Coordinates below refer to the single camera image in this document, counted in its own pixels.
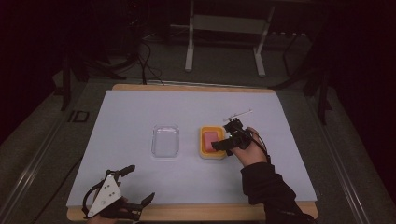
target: dark background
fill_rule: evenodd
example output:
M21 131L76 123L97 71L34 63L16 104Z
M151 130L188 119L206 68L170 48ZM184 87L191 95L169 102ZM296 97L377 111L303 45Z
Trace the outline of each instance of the dark background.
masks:
M238 13L245 10L252 17L261 16L256 7L236 7L233 2L238 1L219 1L228 4L220 7L224 15L237 9ZM163 29L165 35L167 23L188 24L188 1L149 3L153 13L150 24ZM203 2L197 9L206 10L211 4ZM346 7L298 6L283 4L271 29L287 34L307 32L316 39L308 59L332 69L331 85L396 202L396 4L378 0ZM320 30L316 18L323 19L323 15L329 20ZM86 0L0 3L0 143L54 91L51 78L61 69L67 49L83 50L94 59L106 57L104 44L93 35L100 29Z

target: table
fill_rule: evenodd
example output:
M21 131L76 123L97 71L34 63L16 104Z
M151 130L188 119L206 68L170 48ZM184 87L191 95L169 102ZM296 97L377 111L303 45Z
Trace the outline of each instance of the table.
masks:
M204 92L268 92L270 90L216 88L216 87L180 87L180 86L141 86L116 85L114 91L204 91ZM297 202L301 209L313 217L318 216L315 202ZM67 217L80 221L83 213L80 206L69 207ZM142 213L142 221L220 221L220 220L264 220L262 205L251 206L247 203L221 204L151 204Z

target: black cable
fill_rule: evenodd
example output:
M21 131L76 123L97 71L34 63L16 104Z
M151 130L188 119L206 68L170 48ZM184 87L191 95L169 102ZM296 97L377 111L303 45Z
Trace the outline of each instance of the black cable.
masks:
M145 73L146 63L142 62L142 60L140 59L140 55L137 58L139 59L140 66L142 67L142 82L143 82L143 85L147 85L148 82L146 81L146 73Z
M142 79L143 79L143 85L147 85L145 70L146 70L146 67L148 66L149 57L151 56L151 47L150 47L148 44L146 44L143 40L141 40L140 43L143 44L144 46L146 46L146 47L148 48L148 57L147 57L147 59L144 60L143 57L142 57L142 60L144 61L144 64L142 65Z
M152 69L159 71L160 74L157 76L157 75L152 71ZM150 71L150 73L151 73L152 75L154 75L155 78L157 78L157 79L161 82L161 84L163 84L163 86L165 85L165 84L163 83L163 81L160 79L160 76L163 75L163 72L162 72L160 69L154 68L154 67L151 67L151 66L148 65L148 70Z
M70 176L70 174L73 172L73 170L76 168L76 166L82 161L82 157L76 161L76 163L70 168L69 172L67 172L66 176L64 177L64 180L62 181L61 185L56 189L56 191L52 194L52 196L49 198L47 201L46 205L41 209L41 211L38 213L38 215L32 220L31 224L34 224L38 221L40 216L44 213L44 211L47 209L47 207L50 205L50 203L53 201L55 196L58 194L58 192L61 190L62 186L64 185L64 182L66 182L67 178Z

